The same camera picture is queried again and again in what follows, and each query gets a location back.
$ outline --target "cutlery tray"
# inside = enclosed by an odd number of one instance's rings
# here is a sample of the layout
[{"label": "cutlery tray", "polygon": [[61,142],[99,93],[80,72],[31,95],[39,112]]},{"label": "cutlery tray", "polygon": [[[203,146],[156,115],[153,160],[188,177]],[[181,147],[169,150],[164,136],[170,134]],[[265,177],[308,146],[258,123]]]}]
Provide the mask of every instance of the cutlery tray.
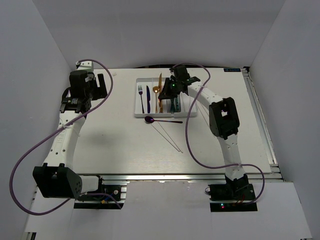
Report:
[{"label": "cutlery tray", "polygon": [[[165,84],[166,78],[162,78],[162,87]],[[158,104],[158,96],[153,92],[153,87],[158,86],[159,77],[149,77],[149,78],[137,78],[135,84],[135,106],[134,106],[134,116],[136,118],[144,118],[145,116],[151,116],[154,118],[183,118],[187,117],[188,111],[192,101],[194,100],[193,97],[186,95],[185,93],[180,93],[175,100],[174,103],[174,110],[175,112],[171,112],[172,102],[170,99],[162,100],[162,108],[163,113],[160,113],[160,107]],[[144,108],[144,113],[142,111],[142,104],[141,104],[141,97],[139,94],[138,86],[142,88],[142,103]],[[150,91],[150,113],[148,113],[148,102],[147,102],[147,86],[149,87]],[[198,106],[197,103],[194,104],[191,114],[191,117],[195,117],[198,113]]]}]

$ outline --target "blue knife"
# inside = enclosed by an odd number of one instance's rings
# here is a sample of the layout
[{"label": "blue knife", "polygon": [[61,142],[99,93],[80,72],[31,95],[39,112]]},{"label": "blue knife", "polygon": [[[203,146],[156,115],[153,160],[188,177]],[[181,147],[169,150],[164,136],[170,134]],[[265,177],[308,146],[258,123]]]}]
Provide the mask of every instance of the blue knife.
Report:
[{"label": "blue knife", "polygon": [[148,107],[148,114],[150,113],[150,90],[149,87],[146,86],[146,103],[147,103],[147,107]]}]

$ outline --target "gray wall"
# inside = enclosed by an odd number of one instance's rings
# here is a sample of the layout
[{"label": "gray wall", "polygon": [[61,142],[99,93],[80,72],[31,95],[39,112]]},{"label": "gray wall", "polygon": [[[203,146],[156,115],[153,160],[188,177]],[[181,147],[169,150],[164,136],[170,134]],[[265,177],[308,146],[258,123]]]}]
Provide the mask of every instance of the gray wall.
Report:
[{"label": "gray wall", "polygon": [[[70,69],[31,0],[2,0],[0,6],[0,238],[18,240],[27,214],[10,197],[9,176],[18,158],[57,127]],[[27,157],[15,176],[16,195],[27,208],[33,167],[48,148]]]},{"label": "gray wall", "polygon": [[283,176],[320,239],[320,2],[287,0],[251,67]]},{"label": "gray wall", "polygon": [[285,0],[33,0],[69,64],[250,66]]}]

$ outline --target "fork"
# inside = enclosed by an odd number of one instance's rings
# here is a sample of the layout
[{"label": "fork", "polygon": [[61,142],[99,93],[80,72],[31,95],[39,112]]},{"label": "fork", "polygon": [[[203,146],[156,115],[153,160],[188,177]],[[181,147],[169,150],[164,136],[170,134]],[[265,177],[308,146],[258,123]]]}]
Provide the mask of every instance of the fork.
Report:
[{"label": "fork", "polygon": [[138,85],[138,93],[140,94],[140,98],[141,98],[141,105],[142,105],[142,113],[144,114],[145,113],[145,110],[144,110],[144,103],[142,102],[142,86],[141,85]]}]

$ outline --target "knife blade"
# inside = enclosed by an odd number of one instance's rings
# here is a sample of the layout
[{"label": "knife blade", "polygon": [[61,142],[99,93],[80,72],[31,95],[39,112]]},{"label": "knife blade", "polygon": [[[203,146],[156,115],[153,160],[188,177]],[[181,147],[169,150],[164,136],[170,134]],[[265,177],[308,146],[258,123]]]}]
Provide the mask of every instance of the knife blade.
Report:
[{"label": "knife blade", "polygon": [[[162,91],[162,72],[160,73],[159,76],[159,83],[158,83],[158,88],[159,88],[159,94]],[[162,101],[159,100],[159,106],[160,106],[160,113],[163,113],[163,107],[162,107]]]},{"label": "knife blade", "polygon": [[150,113],[151,107],[150,107],[150,89],[148,86],[146,86],[146,104],[147,104],[147,111],[148,114]]}]

